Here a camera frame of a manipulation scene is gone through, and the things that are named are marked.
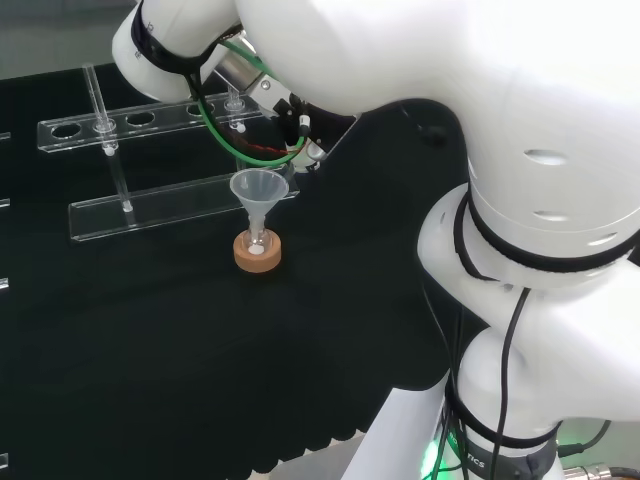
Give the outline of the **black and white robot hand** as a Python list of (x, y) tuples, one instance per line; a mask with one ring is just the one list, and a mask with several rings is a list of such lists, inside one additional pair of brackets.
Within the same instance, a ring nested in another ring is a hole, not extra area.
[(295, 173), (319, 169), (360, 118), (359, 114), (338, 115), (306, 102), (268, 74), (261, 75), (246, 94), (267, 118), (275, 121), (290, 150), (297, 141), (299, 117), (306, 115), (309, 118), (306, 143), (302, 152), (291, 161), (290, 170)]

